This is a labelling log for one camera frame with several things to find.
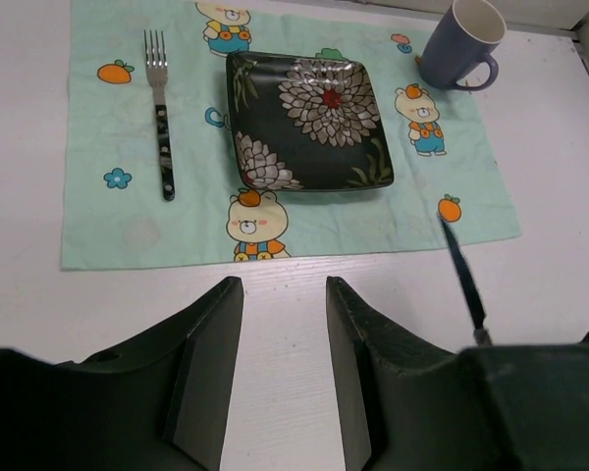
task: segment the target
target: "bear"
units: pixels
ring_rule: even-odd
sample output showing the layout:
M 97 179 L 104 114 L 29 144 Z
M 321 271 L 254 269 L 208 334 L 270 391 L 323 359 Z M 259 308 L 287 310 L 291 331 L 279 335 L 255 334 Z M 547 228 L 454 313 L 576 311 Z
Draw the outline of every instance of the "bear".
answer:
M 238 242 L 235 262 L 291 256 L 278 241 L 288 228 L 288 214 L 273 191 L 243 188 L 230 202 L 227 234 Z
M 443 130 L 437 123 L 441 114 L 428 91 L 418 83 L 396 90 L 395 109 L 410 120 L 408 138 L 416 153 L 429 157 L 446 155 Z
M 203 31 L 203 39 L 212 54 L 226 57 L 230 52 L 248 51 L 251 43 L 251 33 L 245 26 L 251 21 L 248 10 L 211 3 L 196 3 L 196 10 L 210 19 Z

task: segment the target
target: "table surface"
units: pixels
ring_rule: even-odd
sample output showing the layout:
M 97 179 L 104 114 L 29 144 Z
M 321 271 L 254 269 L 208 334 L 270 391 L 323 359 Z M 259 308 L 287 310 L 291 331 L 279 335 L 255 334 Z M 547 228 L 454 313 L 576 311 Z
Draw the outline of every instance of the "table surface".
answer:
M 366 7 L 246 5 L 434 25 Z M 345 469 L 325 278 L 344 277 L 389 317 L 458 350 L 472 344 L 471 326 L 448 253 L 61 272 L 69 9 L 66 0 L 0 0 L 0 345 L 81 361 L 240 276 L 244 319 L 222 469 Z M 474 96 L 523 236 L 465 255 L 495 342 L 575 342 L 589 330 L 589 78 L 567 37 L 510 31 L 495 57 L 499 79 Z

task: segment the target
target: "black plate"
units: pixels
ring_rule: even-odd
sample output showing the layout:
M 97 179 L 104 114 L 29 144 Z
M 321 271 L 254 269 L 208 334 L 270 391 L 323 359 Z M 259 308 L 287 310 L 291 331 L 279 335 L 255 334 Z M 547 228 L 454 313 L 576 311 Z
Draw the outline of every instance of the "black plate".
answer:
M 238 168 L 247 186 L 337 191 L 393 182 L 362 64 L 233 53 L 227 56 L 227 92 Z

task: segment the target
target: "light green placemat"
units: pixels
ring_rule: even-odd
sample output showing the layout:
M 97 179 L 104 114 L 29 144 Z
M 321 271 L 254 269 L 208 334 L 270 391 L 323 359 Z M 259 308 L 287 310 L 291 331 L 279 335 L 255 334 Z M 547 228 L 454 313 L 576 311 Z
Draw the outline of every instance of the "light green placemat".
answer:
M 212 18 L 180 0 L 72 2 L 64 268 L 442 248 L 439 210 L 455 221 L 462 243 L 519 236 L 472 96 L 420 83 L 415 56 L 428 34 L 208 10 Z M 145 28 L 163 29 L 166 37 L 177 184 L 170 203 L 161 196 L 143 65 Z M 364 64 L 391 149 L 393 185 L 344 193 L 239 193 L 243 185 L 227 129 L 225 59 L 216 53 L 243 49 L 249 38 L 255 51 L 342 56 Z M 428 108 L 428 116 L 436 116 L 435 107 L 436 123 L 419 118 Z M 418 130 L 416 121 L 429 132 Z

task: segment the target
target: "fork tines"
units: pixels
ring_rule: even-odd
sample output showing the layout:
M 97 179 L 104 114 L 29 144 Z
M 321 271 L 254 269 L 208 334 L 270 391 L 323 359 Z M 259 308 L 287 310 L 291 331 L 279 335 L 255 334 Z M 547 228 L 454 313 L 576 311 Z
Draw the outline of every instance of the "fork tines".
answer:
M 164 31 L 153 31 L 152 29 L 146 34 L 144 30 L 144 52 L 146 53 L 146 67 L 166 68 L 168 60 L 166 59 L 166 43 L 164 42 Z

